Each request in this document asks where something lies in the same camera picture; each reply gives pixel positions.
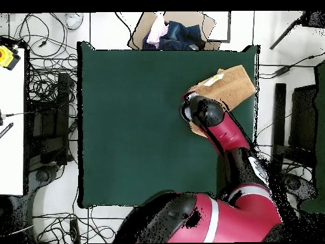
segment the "yellow device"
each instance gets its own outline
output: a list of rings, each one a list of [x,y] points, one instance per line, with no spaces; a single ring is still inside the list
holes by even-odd
[[[14,49],[9,50],[5,46],[0,46],[0,66],[12,70],[20,60],[17,53]]]

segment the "paper label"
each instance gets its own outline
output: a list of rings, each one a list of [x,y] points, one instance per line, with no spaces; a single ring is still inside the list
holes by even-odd
[[[206,83],[204,83],[204,86],[211,86],[213,83],[215,83],[216,81],[218,81],[219,79],[223,78],[223,74],[218,74],[218,75],[214,75],[211,79],[209,79]]]

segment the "white stripe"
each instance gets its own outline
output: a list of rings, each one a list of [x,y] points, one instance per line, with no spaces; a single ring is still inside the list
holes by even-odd
[[[269,200],[272,201],[271,197],[270,197],[270,193],[268,191],[266,191],[264,188],[258,187],[258,186],[244,186],[241,187],[237,190],[235,190],[228,199],[228,202],[234,197],[235,194],[237,194],[239,191],[241,191],[242,195],[241,196],[245,196],[247,194],[259,194],[260,196],[264,196],[266,198],[268,198]]]
[[[216,228],[218,227],[219,221],[219,207],[218,202],[210,198],[212,204],[211,219],[209,224],[208,232],[206,233],[206,238],[204,243],[212,243],[216,236]]]

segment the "cardboard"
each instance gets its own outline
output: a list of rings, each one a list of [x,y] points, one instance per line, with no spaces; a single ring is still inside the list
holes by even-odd
[[[150,32],[152,24],[154,23],[156,18],[157,17],[153,12],[142,13],[138,25],[132,35],[132,38],[129,40],[128,46],[130,48],[137,50],[135,46],[137,45],[137,47],[142,50],[143,39],[145,35]],[[196,11],[167,11],[164,14],[164,19],[167,23],[169,23],[169,21],[179,22],[185,27],[190,27],[199,24],[201,30],[201,39],[203,41],[206,41],[206,37],[209,37],[213,27],[215,26],[215,21],[212,18]]]
[[[217,74],[223,74],[222,79],[215,81],[211,86],[204,86],[203,84],[211,79],[208,78],[191,87],[189,92],[195,91],[199,95],[218,101],[222,105],[226,103],[230,111],[255,93],[255,87],[242,65],[227,70],[219,69]],[[198,126],[192,122],[189,125],[193,133],[206,137]]]
[[[221,42],[219,41],[208,41],[204,46],[204,50],[219,50]]]

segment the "blue cloth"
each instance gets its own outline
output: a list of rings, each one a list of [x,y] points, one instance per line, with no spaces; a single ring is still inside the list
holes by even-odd
[[[200,26],[185,27],[178,22],[169,22],[168,32],[159,40],[160,50],[193,50],[190,45],[202,46]]]

